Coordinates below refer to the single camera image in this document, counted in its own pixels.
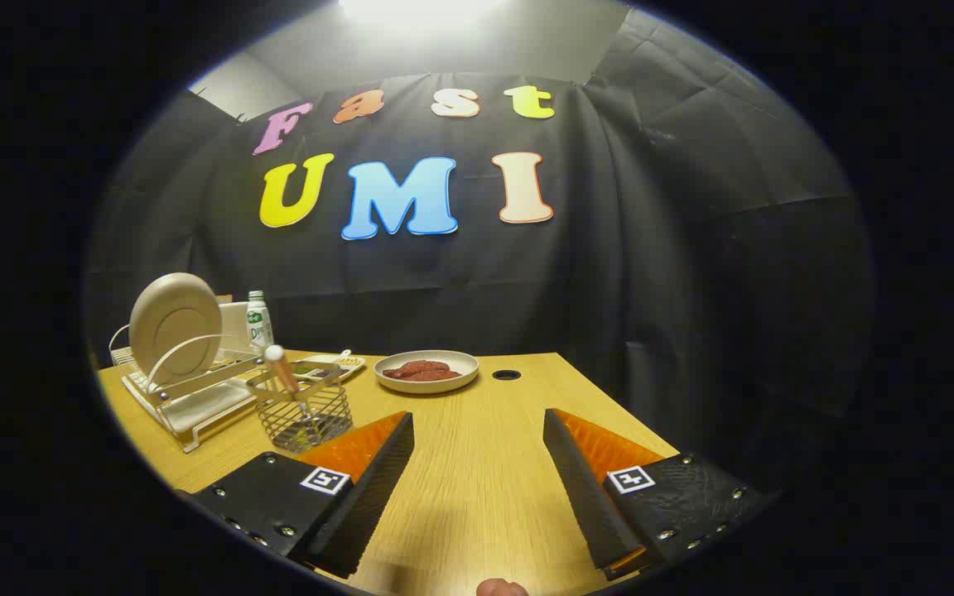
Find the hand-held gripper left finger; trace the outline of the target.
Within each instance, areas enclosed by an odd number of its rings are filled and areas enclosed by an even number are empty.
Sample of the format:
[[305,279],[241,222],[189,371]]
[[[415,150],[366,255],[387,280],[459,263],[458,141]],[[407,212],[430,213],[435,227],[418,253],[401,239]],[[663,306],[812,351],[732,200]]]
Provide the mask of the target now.
[[399,411],[299,455],[258,454],[204,489],[177,494],[263,550],[347,579],[413,449],[413,415]]

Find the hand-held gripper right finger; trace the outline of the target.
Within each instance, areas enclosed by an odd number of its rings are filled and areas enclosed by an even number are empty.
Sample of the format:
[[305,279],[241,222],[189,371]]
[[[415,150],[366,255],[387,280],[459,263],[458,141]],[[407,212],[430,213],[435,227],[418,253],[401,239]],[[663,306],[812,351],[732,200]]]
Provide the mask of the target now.
[[776,501],[703,455],[659,455],[556,408],[545,412],[542,441],[609,580],[681,565]]

